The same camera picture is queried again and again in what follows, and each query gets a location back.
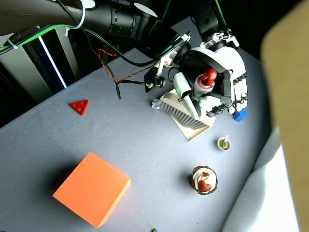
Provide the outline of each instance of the table surface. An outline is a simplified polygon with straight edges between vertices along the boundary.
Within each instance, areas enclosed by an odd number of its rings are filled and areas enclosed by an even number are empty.
[[[189,19],[173,27],[192,31]],[[145,94],[143,86],[122,84],[118,100],[103,69],[52,96],[0,129],[0,231],[8,232],[218,232],[240,193],[271,131],[261,63],[239,50],[248,77],[248,117],[240,123],[228,112],[188,142],[170,116],[151,108],[151,100],[172,89]],[[136,49],[132,60],[147,57]],[[123,78],[139,68],[118,58],[110,63]],[[143,79],[143,74],[133,79]],[[70,102],[88,99],[84,116]],[[216,140],[229,135],[232,148],[219,151]],[[52,197],[83,157],[92,151],[131,177],[132,185],[98,230]],[[193,168],[208,165],[218,189],[198,195],[188,182]]]

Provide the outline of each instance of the blue block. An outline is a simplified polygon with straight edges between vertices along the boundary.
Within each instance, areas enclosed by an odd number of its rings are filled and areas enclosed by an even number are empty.
[[[242,109],[240,112],[236,112],[233,114],[233,118],[235,121],[240,122],[242,121],[245,117],[247,117],[248,113],[246,110]]]

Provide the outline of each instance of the red triangular block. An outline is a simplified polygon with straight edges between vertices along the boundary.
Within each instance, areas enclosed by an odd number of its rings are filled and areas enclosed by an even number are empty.
[[[77,102],[72,102],[70,103],[70,107],[72,107],[77,113],[80,115],[84,115],[87,106],[88,106],[89,101],[88,100],[82,100],[82,101],[77,101]]]

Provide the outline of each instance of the bowl with green contents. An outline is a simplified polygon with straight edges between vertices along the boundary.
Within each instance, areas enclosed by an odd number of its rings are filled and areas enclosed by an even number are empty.
[[[217,146],[222,151],[228,151],[231,149],[231,142],[228,139],[225,141],[225,137],[221,137],[217,141]]]

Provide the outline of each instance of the orange block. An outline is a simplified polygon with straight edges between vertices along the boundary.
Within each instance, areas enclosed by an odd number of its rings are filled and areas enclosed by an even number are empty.
[[[128,176],[89,152],[53,197],[99,228],[107,221],[130,184]]]

